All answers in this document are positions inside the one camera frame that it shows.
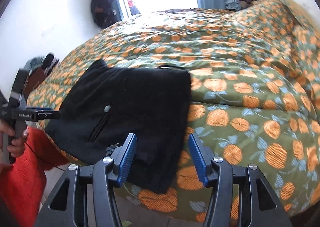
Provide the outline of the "left hand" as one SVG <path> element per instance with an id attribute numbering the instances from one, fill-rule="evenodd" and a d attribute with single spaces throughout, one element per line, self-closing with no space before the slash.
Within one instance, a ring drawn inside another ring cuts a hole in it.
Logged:
<path id="1" fill-rule="evenodd" d="M 24 154 L 28 134 L 26 124 L 23 131 L 16 133 L 9 123 L 1 119 L 1 149 L 4 155 L 1 169 L 11 166 L 10 157 L 16 159 Z"/>

